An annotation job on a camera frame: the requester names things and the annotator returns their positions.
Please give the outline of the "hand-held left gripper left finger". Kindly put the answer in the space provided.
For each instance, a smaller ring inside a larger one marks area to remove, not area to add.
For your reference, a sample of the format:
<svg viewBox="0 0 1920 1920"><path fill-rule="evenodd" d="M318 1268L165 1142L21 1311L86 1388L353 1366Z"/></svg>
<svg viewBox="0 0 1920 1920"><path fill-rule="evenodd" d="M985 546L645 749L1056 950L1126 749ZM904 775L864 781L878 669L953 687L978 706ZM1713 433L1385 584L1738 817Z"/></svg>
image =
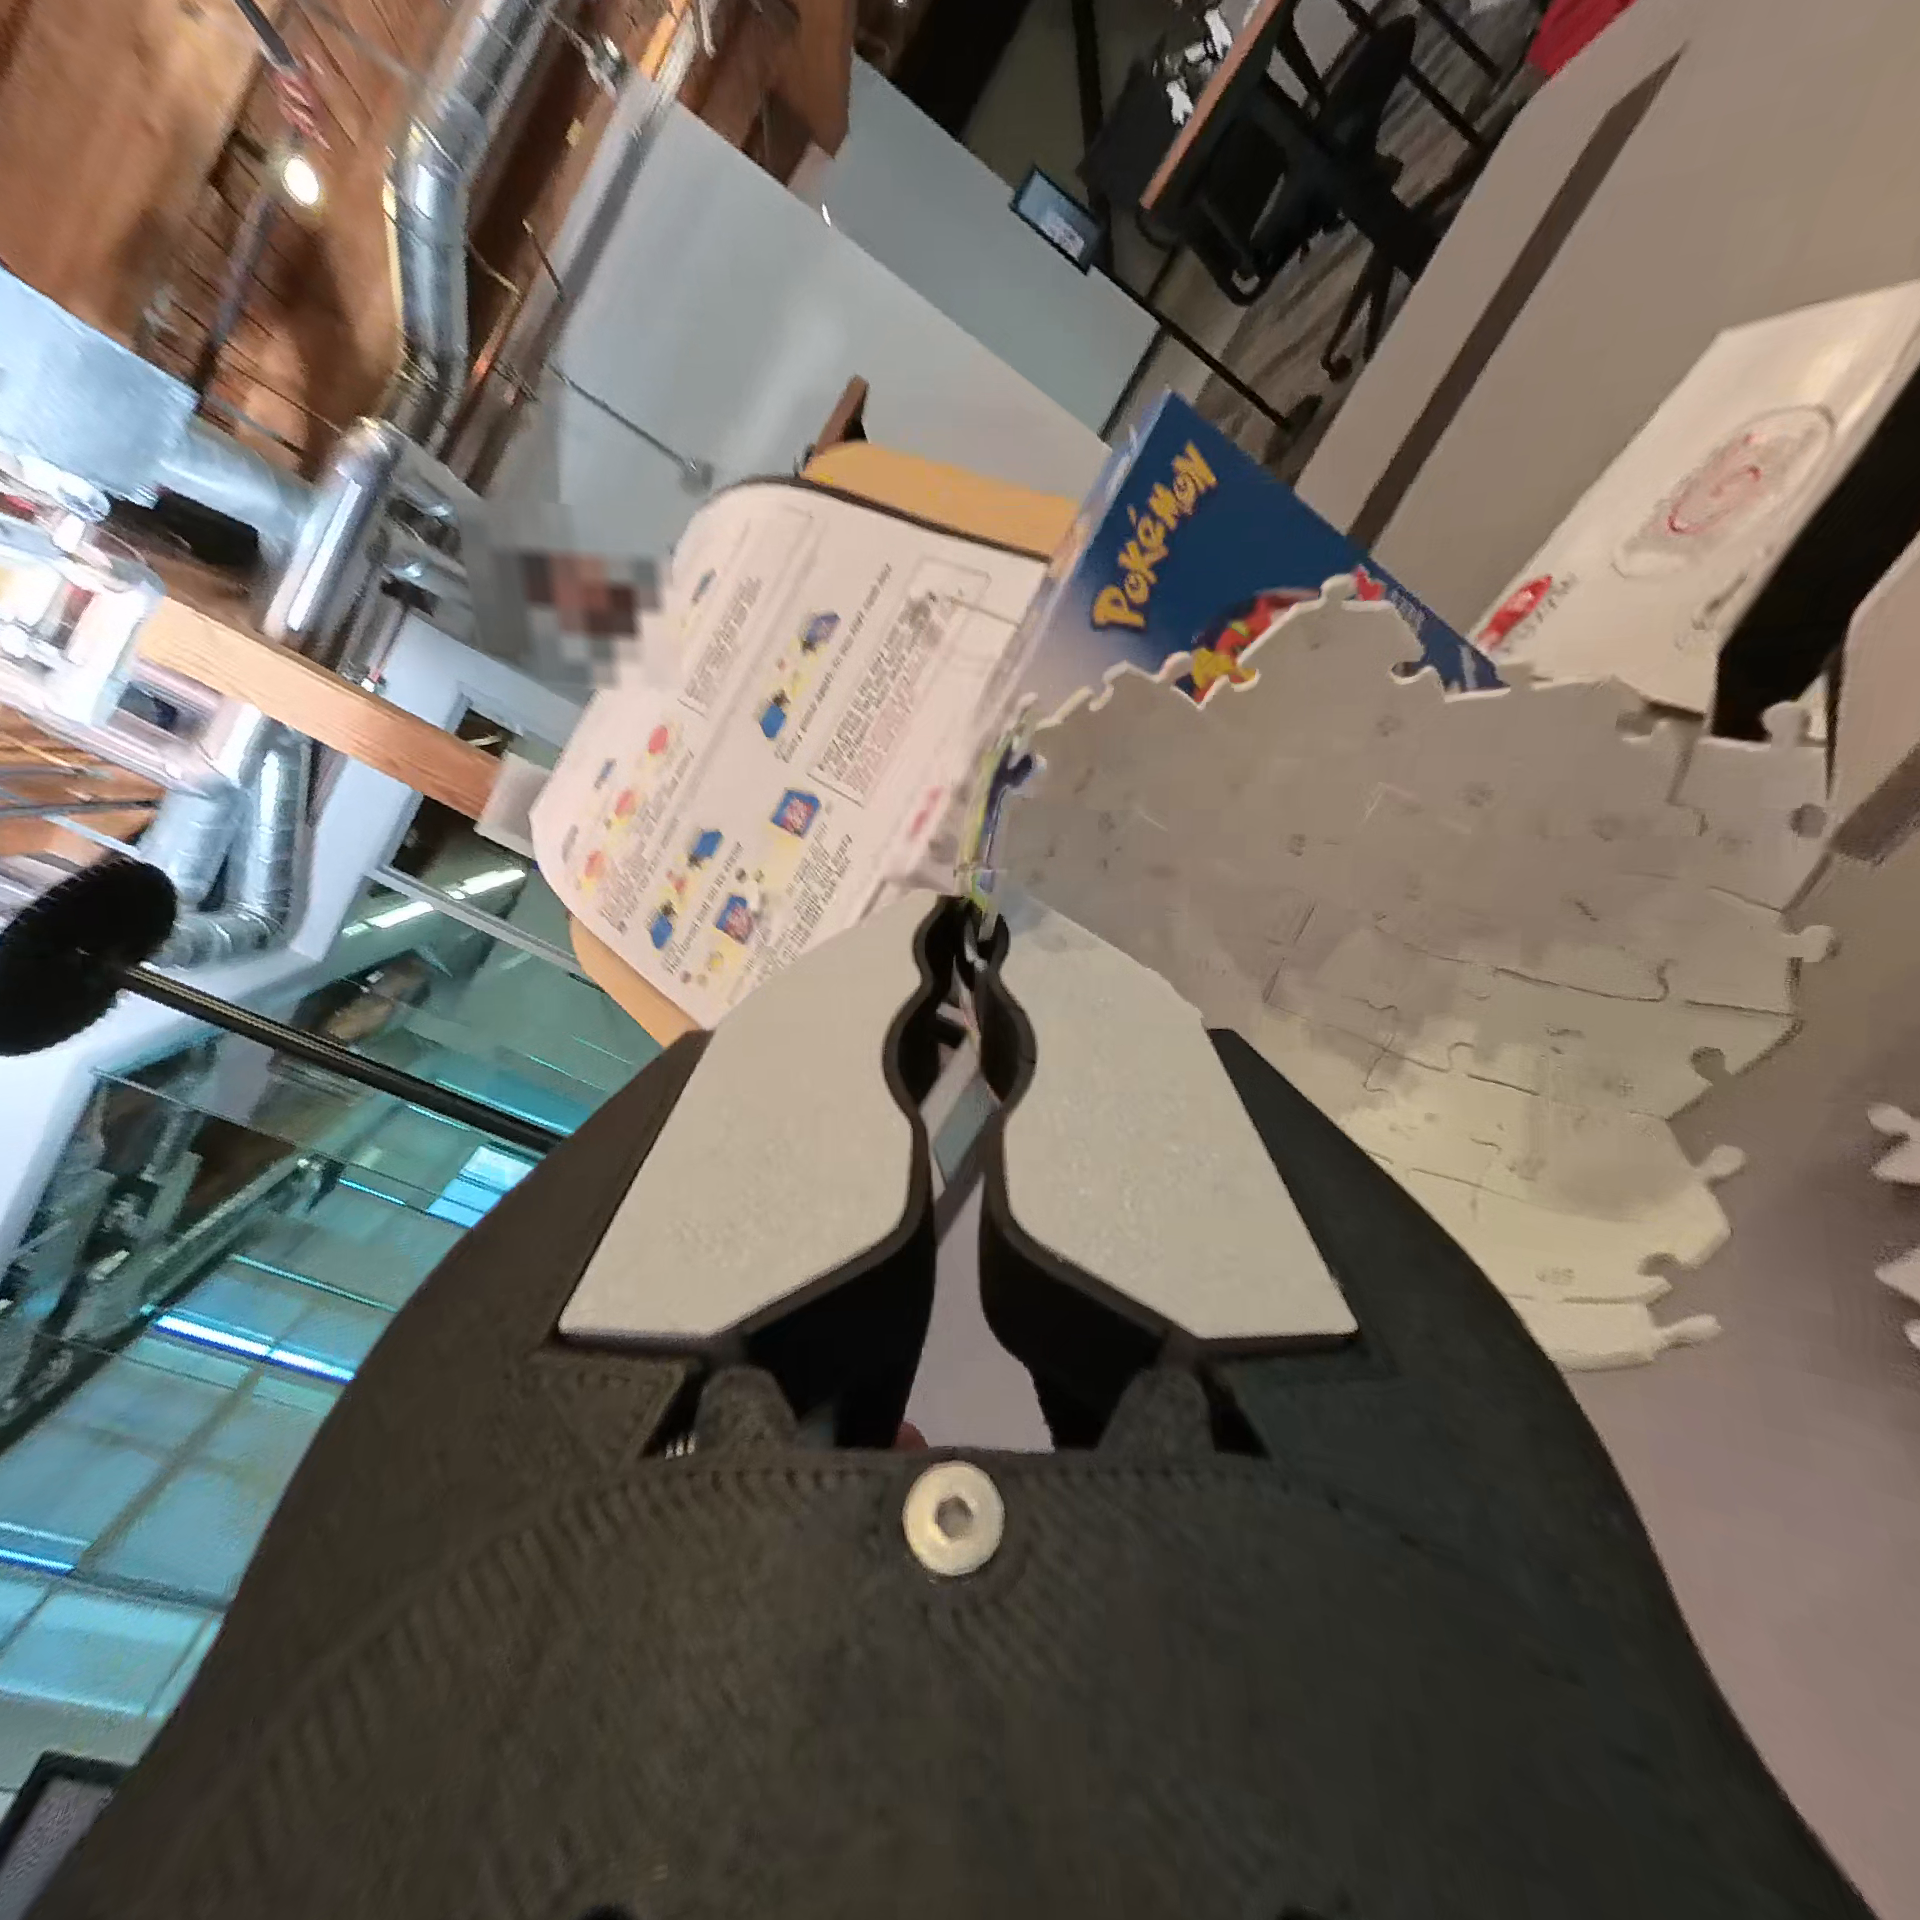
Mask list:
<svg viewBox="0 0 1920 1920"><path fill-rule="evenodd" d="M942 1006L942 896L759 982L687 1056L558 1334L759 1369L835 1446L888 1449L937 1276L920 1103Z"/></svg>

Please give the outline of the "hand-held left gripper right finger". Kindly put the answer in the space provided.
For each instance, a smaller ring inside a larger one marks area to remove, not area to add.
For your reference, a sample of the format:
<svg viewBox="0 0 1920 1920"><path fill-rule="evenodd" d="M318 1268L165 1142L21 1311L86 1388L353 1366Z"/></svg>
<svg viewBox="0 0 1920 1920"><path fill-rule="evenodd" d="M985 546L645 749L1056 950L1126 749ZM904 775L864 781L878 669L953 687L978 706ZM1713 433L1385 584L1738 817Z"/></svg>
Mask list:
<svg viewBox="0 0 1920 1920"><path fill-rule="evenodd" d="M1234 1360L1359 1334L1202 1012L1046 905L1008 905L976 969L999 1110L978 1295L1046 1434L1093 1449L1141 1375L1210 1399Z"/></svg>

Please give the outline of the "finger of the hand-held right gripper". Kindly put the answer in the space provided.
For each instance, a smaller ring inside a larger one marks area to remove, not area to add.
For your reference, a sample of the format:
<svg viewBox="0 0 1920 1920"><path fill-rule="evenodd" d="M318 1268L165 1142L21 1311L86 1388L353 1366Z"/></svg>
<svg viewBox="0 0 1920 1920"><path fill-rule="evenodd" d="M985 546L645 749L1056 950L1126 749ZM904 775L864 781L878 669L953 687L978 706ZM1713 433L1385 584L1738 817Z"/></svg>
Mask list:
<svg viewBox="0 0 1920 1920"><path fill-rule="evenodd" d="M1845 633L1831 714L1831 849L1883 862L1917 826L1917 575L1887 574Z"/></svg>

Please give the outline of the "partly built puzzle ball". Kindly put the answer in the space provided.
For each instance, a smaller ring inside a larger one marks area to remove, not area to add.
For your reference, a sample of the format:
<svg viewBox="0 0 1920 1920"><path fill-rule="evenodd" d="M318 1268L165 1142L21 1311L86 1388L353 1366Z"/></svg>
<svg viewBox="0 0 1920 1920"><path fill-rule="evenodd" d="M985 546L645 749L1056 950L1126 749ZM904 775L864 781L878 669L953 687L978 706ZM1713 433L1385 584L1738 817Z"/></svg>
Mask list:
<svg viewBox="0 0 1920 1920"><path fill-rule="evenodd" d="M1614 681L1451 690L1398 610L1282 610L1199 698L1115 666L1023 733L976 872L1159 970L1449 1230L1567 1373L1711 1342L1672 1268L1743 1153L1677 1112L1786 1042L1832 944L1793 706L1761 741Z"/></svg>

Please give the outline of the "white instruction leaflet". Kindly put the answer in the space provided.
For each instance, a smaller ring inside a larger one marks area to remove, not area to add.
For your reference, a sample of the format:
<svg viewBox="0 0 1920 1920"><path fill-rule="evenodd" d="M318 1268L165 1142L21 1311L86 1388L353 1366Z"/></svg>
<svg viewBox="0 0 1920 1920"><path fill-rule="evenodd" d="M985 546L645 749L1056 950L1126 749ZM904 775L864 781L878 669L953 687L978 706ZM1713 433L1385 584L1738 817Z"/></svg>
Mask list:
<svg viewBox="0 0 1920 1920"><path fill-rule="evenodd" d="M1917 366L1915 279L1720 330L1480 612L1537 681L1705 714L1722 645Z"/></svg>

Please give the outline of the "white rounded board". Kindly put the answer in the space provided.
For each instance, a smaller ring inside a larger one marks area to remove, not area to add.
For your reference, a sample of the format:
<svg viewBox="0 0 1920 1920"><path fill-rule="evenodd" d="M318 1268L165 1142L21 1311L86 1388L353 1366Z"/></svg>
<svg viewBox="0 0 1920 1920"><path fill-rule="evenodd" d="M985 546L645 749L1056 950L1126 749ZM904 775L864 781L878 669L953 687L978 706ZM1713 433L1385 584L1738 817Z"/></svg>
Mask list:
<svg viewBox="0 0 1920 1920"><path fill-rule="evenodd" d="M664 1046L953 874L954 817L1067 506L982 529L811 478L699 506L639 660L592 694L533 807L589 978Z"/></svg>

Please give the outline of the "glass railing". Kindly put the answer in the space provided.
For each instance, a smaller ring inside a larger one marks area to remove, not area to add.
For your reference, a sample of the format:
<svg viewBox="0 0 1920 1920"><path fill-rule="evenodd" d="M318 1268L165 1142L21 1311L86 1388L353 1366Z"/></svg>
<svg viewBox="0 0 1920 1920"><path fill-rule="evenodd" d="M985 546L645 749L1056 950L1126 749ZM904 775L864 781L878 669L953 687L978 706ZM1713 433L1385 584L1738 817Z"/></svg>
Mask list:
<svg viewBox="0 0 1920 1920"><path fill-rule="evenodd" d="M3 1260L3 1449L194 1354L343 1388L450 1244L656 1056L509 856L374 880L320 978L245 1029L98 1060Z"/></svg>

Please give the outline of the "wooden ceiling beam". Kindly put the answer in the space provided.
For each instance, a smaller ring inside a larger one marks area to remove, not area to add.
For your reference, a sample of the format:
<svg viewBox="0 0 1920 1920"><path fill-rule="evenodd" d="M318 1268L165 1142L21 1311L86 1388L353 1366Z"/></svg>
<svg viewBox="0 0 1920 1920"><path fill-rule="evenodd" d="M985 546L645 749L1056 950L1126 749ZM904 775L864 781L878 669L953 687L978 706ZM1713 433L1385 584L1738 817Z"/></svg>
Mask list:
<svg viewBox="0 0 1920 1920"><path fill-rule="evenodd" d="M479 820L495 758L246 628L166 597L141 621L136 655Z"/></svg>

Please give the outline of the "black round-headed pole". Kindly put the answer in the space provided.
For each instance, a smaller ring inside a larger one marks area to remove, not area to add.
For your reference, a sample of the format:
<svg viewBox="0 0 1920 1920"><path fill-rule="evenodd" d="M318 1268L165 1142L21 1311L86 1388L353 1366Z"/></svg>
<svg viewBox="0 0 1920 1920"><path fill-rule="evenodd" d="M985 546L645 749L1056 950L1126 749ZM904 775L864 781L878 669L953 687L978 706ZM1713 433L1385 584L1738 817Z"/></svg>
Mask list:
<svg viewBox="0 0 1920 1920"><path fill-rule="evenodd" d="M102 1021L122 997L139 997L525 1153L542 1156L562 1145L565 1136L536 1120L166 976L158 956L174 929L176 886L154 865L127 855L75 870L16 908L2 935L3 1056L54 1049Z"/></svg>

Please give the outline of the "silver ventilation duct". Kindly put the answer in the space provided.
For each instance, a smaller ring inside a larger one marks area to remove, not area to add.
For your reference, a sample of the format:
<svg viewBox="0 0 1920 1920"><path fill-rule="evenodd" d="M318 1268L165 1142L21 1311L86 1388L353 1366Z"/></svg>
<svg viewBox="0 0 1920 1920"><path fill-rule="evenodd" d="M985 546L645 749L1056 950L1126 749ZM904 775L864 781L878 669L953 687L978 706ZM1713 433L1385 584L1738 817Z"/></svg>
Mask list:
<svg viewBox="0 0 1920 1920"><path fill-rule="evenodd" d="M573 126L616 87L605 29L622 4L451 4L414 87L382 185L398 361L379 416L421 447L445 441L472 375L470 240L504 273Z"/></svg>
<svg viewBox="0 0 1920 1920"><path fill-rule="evenodd" d="M201 765L166 791L136 856L176 890L176 922L153 961L234 965L299 927L310 872L305 741L254 706L223 704L197 737Z"/></svg>

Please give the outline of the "small wall screen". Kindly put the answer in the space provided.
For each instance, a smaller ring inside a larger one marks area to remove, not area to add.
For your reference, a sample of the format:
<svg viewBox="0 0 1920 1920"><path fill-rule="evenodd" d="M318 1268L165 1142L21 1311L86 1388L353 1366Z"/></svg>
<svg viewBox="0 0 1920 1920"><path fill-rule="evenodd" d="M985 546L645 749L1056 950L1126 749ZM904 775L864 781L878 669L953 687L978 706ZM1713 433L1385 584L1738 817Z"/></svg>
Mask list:
<svg viewBox="0 0 1920 1920"><path fill-rule="evenodd" d="M1107 270L1113 240L1107 221L1037 165L1019 177L1010 209L1054 254L1090 277Z"/></svg>

